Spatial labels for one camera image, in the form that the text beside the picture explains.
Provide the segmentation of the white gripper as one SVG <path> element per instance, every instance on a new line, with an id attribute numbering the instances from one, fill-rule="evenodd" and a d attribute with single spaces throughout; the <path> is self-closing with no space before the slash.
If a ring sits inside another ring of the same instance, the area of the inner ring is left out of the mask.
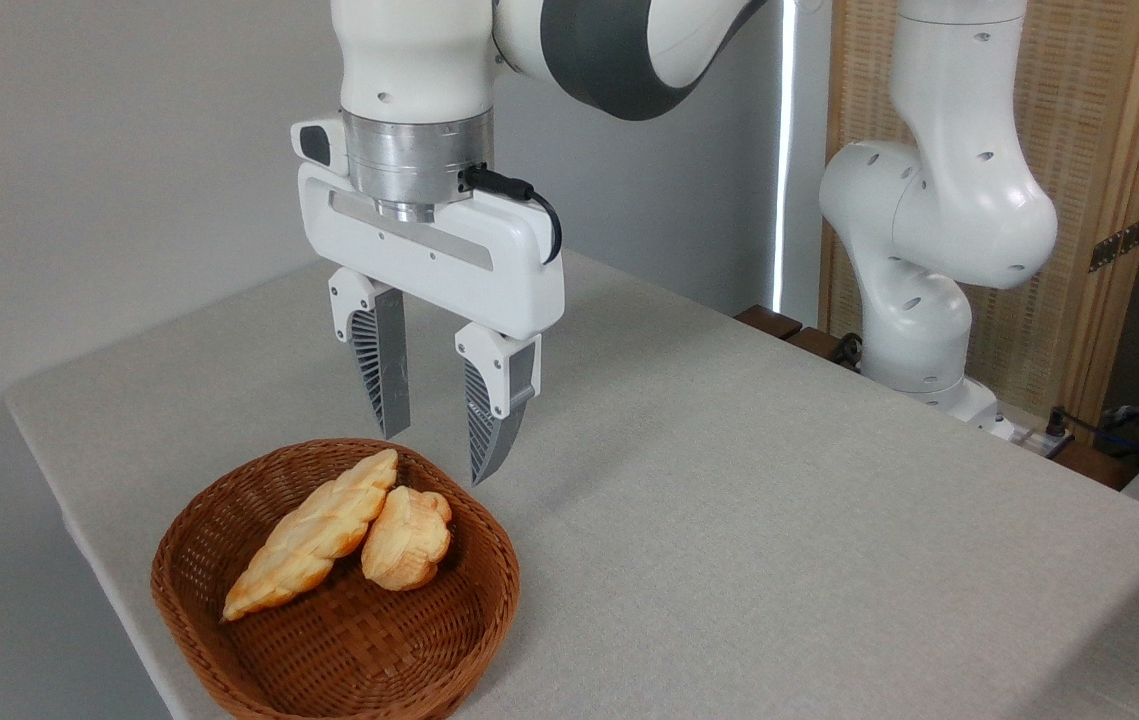
<path id="1" fill-rule="evenodd" d="M 470 483 L 478 486 L 509 455 L 525 406 L 540 393 L 538 333 L 564 313 L 563 260 L 544 261 L 549 214 L 476 191 L 439 206 L 431 223 L 400 222 L 378 213 L 349 178 L 310 161 L 296 181 L 310 245 L 346 265 L 328 279 L 333 332 L 354 352 L 383 437 L 412 423 L 401 291 L 470 320 L 454 345 L 464 360 Z"/>

